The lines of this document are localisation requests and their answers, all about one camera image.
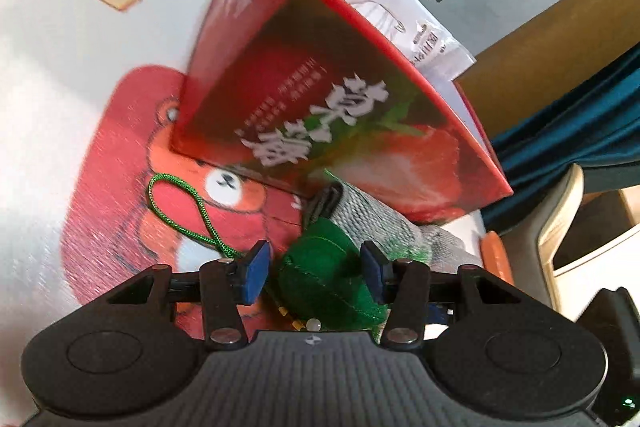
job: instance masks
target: metal screw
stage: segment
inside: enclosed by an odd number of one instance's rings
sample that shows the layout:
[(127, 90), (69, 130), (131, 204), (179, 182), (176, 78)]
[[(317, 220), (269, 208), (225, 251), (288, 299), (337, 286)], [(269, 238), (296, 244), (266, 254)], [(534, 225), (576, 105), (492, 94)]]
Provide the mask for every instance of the metal screw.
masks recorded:
[(242, 339), (242, 334), (236, 328), (220, 328), (211, 331), (209, 338), (218, 344), (235, 344)]
[(386, 337), (396, 344), (411, 344), (418, 340), (418, 333), (410, 328), (393, 328)]
[(306, 331), (320, 331), (322, 328), (322, 323), (318, 319), (309, 319), (306, 322)]

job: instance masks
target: round joint cover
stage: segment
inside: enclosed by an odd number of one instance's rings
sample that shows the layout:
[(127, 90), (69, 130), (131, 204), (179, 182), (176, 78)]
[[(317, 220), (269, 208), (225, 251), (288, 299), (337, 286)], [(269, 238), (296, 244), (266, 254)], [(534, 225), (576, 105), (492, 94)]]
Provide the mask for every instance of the round joint cover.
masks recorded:
[(551, 309), (485, 306), (435, 341), (437, 380), (473, 409), (540, 420), (584, 409), (607, 372), (588, 331)]
[(177, 394), (196, 371), (195, 342), (170, 322), (79, 312), (39, 333), (22, 355), (24, 382), (43, 409), (92, 419), (139, 412)]

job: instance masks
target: white logo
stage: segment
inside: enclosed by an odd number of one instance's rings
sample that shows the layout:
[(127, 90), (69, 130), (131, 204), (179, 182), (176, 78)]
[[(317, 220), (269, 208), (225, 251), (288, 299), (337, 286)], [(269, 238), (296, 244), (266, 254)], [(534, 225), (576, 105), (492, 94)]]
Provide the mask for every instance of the white logo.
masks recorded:
[(305, 342), (307, 344), (309, 344), (309, 346), (317, 346), (318, 344), (320, 344), (322, 342), (322, 339), (320, 337), (315, 336), (315, 335), (311, 335), (310, 337), (307, 337), (305, 339)]

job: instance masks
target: green fabric object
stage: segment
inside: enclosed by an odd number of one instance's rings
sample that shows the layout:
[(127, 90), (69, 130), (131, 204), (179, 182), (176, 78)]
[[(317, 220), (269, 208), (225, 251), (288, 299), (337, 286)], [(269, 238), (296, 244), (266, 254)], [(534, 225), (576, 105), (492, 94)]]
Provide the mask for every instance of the green fabric object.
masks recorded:
[(304, 321), (319, 319), (323, 330), (369, 330), (387, 316), (387, 307), (373, 302), (364, 282), (360, 252), (323, 217), (287, 251), (278, 285), (291, 313)]

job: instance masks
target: ribbed gray surface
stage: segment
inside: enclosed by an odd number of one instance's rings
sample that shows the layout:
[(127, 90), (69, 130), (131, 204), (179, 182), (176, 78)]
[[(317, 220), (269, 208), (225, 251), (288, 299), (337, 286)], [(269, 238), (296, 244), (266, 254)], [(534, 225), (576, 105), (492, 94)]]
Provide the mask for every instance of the ribbed gray surface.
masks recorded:
[(368, 333), (263, 331), (245, 349), (210, 355), (180, 395), (148, 412), (105, 422), (69, 420), (44, 412), (26, 425), (587, 427), (596, 424), (584, 413), (537, 423), (488, 418), (461, 407), (445, 395), (416, 357), (380, 349)]

